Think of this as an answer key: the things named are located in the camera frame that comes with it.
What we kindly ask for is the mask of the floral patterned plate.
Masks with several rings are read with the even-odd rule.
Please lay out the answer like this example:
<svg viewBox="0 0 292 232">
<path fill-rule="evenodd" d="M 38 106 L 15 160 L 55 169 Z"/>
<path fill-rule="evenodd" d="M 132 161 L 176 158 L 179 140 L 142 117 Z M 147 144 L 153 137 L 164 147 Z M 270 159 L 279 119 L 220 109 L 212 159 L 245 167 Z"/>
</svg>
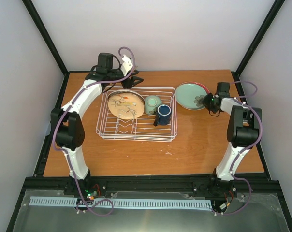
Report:
<svg viewBox="0 0 292 232">
<path fill-rule="evenodd" d="M 141 94 L 139 94 L 136 91 L 130 90 L 130 89 L 119 89 L 119 90 L 115 90 L 115 91 L 111 92 L 107 96 L 107 99 L 110 99 L 111 97 L 113 97 L 115 95 L 120 95 L 120 94 L 125 94 L 125 93 L 133 94 L 133 95 L 137 96 L 140 100 L 142 100 L 143 102 L 145 102 L 145 99 L 143 98 L 143 96 Z"/>
</svg>

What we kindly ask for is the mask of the beige bird painted plate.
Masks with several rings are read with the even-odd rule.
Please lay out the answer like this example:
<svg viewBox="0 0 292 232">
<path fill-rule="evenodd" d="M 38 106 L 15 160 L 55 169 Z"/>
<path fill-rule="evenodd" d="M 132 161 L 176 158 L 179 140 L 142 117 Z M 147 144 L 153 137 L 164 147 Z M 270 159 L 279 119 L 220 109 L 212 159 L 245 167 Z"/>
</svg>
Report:
<svg viewBox="0 0 292 232">
<path fill-rule="evenodd" d="M 125 93 L 107 99 L 109 111 L 123 120 L 137 119 L 144 113 L 144 104 L 137 96 Z"/>
</svg>

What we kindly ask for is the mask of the dark blue ceramic mug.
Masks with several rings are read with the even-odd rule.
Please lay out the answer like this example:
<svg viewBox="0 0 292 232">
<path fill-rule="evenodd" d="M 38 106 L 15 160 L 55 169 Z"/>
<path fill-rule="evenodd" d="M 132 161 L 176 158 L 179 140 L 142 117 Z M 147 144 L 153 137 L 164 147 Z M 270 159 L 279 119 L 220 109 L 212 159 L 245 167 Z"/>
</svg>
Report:
<svg viewBox="0 0 292 232">
<path fill-rule="evenodd" d="M 166 104 L 161 104 L 158 106 L 155 114 L 155 121 L 153 125 L 156 127 L 158 125 L 168 125 L 171 121 L 172 109 Z"/>
</svg>

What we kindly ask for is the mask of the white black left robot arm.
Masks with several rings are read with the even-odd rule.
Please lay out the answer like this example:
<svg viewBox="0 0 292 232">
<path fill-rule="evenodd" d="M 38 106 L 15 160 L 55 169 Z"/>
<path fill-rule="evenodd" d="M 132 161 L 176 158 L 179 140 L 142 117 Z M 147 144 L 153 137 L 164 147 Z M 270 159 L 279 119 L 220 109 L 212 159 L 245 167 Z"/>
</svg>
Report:
<svg viewBox="0 0 292 232">
<path fill-rule="evenodd" d="M 115 55 L 100 53 L 97 65 L 86 75 L 73 98 L 63 107 L 54 108 L 51 112 L 52 146 L 64 154 L 69 175 L 77 180 L 74 187 L 80 194 L 88 194 L 92 189 L 92 182 L 86 179 L 89 168 L 86 166 L 82 151 L 85 139 L 82 117 L 107 86 L 131 82 L 136 63 L 133 52 L 130 50 L 129 53 L 129 56 L 119 54 L 121 61 L 117 69 L 113 68 Z"/>
</svg>

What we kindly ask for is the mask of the green floral ceramic bowl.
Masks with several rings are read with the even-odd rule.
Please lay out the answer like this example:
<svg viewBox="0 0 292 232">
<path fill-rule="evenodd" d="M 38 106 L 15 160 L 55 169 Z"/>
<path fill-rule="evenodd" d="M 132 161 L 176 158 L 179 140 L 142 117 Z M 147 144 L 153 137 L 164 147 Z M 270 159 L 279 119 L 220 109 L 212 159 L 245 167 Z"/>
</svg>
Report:
<svg viewBox="0 0 292 232">
<path fill-rule="evenodd" d="M 160 97 L 149 95 L 145 97 L 144 112 L 147 115 L 155 115 L 157 108 L 162 104 Z"/>
</svg>

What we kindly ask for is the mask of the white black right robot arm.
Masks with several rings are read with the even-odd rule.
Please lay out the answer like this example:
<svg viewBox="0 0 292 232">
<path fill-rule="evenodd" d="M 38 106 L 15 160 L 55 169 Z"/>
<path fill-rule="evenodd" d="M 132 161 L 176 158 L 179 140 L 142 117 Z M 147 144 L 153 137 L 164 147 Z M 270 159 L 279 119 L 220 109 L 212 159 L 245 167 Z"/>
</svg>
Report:
<svg viewBox="0 0 292 232">
<path fill-rule="evenodd" d="M 220 164 L 210 176 L 208 191 L 215 196 L 233 188 L 235 172 L 243 157 L 261 141 L 263 134 L 262 109 L 230 96 L 230 83 L 218 82 L 216 93 L 207 94 L 202 104 L 209 113 L 228 113 L 228 146 Z"/>
</svg>

